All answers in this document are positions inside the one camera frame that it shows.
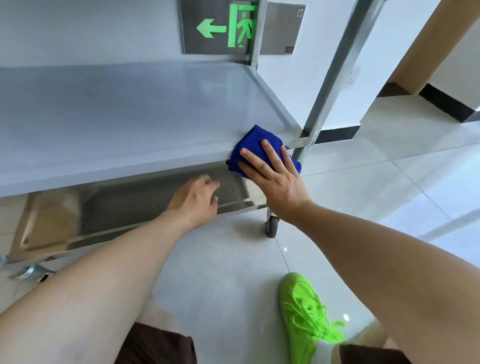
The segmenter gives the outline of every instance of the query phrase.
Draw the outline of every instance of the microfiber cleaning cloth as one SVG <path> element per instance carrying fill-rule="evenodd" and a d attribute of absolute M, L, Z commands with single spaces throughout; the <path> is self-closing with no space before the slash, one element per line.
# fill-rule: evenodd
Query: microfiber cleaning cloth
<path fill-rule="evenodd" d="M 247 161 L 244 157 L 240 155 L 240 150 L 242 148 L 246 148 L 250 150 L 252 153 L 263 159 L 267 164 L 273 168 L 272 163 L 270 163 L 270 160 L 268 159 L 267 154 L 264 151 L 264 148 L 262 147 L 262 140 L 268 140 L 273 147 L 273 149 L 276 151 L 280 159 L 282 160 L 283 163 L 283 157 L 280 152 L 280 147 L 282 146 L 282 140 L 276 136 L 275 134 L 268 132 L 265 129 L 262 129 L 260 126 L 255 125 L 253 128 L 250 129 L 248 133 L 237 143 L 235 148 L 233 148 L 232 155 L 230 156 L 230 159 L 227 160 L 228 164 L 228 170 L 231 172 L 238 172 L 240 173 L 243 177 L 248 178 L 248 176 L 240 169 L 239 167 L 239 162 L 243 162 L 248 164 L 249 166 L 252 166 L 249 161 Z M 297 169 L 298 173 L 301 172 L 301 164 L 295 160 L 293 160 L 293 164 L 295 165 L 295 168 Z"/>

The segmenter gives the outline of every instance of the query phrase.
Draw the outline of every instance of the white wall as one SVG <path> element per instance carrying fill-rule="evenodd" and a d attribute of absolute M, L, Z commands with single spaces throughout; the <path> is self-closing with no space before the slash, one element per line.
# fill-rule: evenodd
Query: white wall
<path fill-rule="evenodd" d="M 324 129 L 359 125 L 440 0 L 388 0 L 362 49 L 360 70 L 342 90 Z M 350 0 L 307 1 L 292 56 L 263 56 L 259 72 L 290 113 L 304 125 L 353 6 Z"/>
<path fill-rule="evenodd" d="M 480 19 L 428 82 L 468 107 L 480 111 Z"/>
<path fill-rule="evenodd" d="M 182 54 L 178 0 L 0 0 L 0 49 L 0 67 L 232 59 Z"/>

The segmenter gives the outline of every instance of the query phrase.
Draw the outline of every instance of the forearm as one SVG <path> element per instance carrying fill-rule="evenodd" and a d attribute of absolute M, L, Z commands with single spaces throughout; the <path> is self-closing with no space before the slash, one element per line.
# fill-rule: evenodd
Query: forearm
<path fill-rule="evenodd" d="M 0 315 L 2 361 L 113 363 L 185 231 L 168 211 L 42 283 Z"/>
<path fill-rule="evenodd" d="M 312 202 L 292 223 L 322 250 L 412 361 L 435 357 L 444 363 L 451 344 L 458 363 L 472 358 L 480 334 L 478 269 L 416 238 Z M 462 349 L 464 360 L 458 356 Z"/>

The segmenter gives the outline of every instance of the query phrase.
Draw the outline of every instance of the brown shorts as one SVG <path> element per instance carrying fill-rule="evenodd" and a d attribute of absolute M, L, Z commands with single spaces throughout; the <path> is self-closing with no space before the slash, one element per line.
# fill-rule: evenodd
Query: brown shorts
<path fill-rule="evenodd" d="M 340 345 L 342 364 L 411 364 L 400 350 Z M 197 364 L 193 340 L 134 323 L 115 364 Z"/>

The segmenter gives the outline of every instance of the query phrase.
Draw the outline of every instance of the green shoe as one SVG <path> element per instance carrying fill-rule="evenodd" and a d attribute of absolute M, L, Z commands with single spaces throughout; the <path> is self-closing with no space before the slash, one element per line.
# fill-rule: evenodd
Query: green shoe
<path fill-rule="evenodd" d="M 299 273 L 288 273 L 280 283 L 280 311 L 287 326 L 290 341 L 291 364 L 309 364 L 315 354 L 316 342 L 345 341 L 345 325 L 326 318 L 327 308 L 322 305 L 308 280 Z"/>

